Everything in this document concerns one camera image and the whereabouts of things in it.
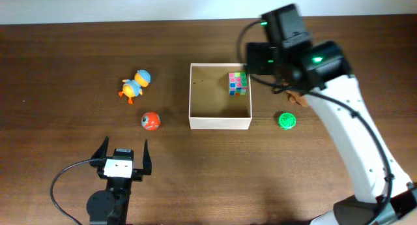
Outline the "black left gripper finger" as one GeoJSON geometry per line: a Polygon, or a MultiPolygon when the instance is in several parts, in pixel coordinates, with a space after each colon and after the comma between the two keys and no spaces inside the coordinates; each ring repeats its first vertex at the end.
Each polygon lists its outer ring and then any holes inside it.
{"type": "Polygon", "coordinates": [[[144,150],[143,150],[143,175],[152,175],[152,160],[149,153],[148,141],[145,140],[144,150]]]}
{"type": "Polygon", "coordinates": [[[109,137],[106,136],[100,147],[91,156],[91,159],[104,159],[107,156],[109,137]]]}

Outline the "pastel puzzle cube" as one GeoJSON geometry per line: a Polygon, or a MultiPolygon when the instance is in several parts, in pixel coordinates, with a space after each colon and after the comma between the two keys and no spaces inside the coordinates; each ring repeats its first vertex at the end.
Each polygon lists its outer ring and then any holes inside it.
{"type": "Polygon", "coordinates": [[[229,94],[231,96],[242,96],[248,92],[248,77],[245,72],[230,72],[229,94]]]}

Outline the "brown plush toy with orange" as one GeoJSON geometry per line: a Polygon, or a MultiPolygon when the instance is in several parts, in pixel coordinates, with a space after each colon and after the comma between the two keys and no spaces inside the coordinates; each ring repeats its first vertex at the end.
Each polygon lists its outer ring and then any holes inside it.
{"type": "Polygon", "coordinates": [[[287,93],[287,99],[289,102],[300,105],[302,107],[309,106],[307,100],[299,92],[292,90],[285,90],[285,92],[287,93]]]}

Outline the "green lattice ball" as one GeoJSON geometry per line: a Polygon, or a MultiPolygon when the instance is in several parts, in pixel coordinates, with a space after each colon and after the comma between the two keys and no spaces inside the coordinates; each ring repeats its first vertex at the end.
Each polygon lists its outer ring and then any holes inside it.
{"type": "Polygon", "coordinates": [[[296,117],[290,112],[283,112],[278,117],[278,125],[284,130],[292,129],[296,125],[296,117]]]}

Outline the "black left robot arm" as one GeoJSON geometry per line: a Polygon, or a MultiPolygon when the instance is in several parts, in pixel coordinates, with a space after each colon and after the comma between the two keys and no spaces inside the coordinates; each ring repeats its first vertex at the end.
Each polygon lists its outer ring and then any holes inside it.
{"type": "Polygon", "coordinates": [[[86,210],[90,225],[125,225],[130,201],[132,183],[141,182],[145,175],[152,174],[152,161],[148,143],[143,150],[142,168],[134,168],[134,151],[117,148],[107,156],[109,138],[92,155],[90,166],[97,169],[97,175],[107,181],[106,188],[92,194],[86,210]]]}

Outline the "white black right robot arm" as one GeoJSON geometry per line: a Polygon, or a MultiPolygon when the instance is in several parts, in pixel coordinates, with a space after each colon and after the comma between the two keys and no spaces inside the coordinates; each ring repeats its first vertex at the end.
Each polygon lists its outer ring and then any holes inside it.
{"type": "Polygon", "coordinates": [[[416,210],[416,186],[386,146],[374,124],[356,76],[332,41],[250,42],[247,71],[277,75],[273,91],[304,95],[332,137],[354,194],[310,224],[393,224],[416,210]]]}

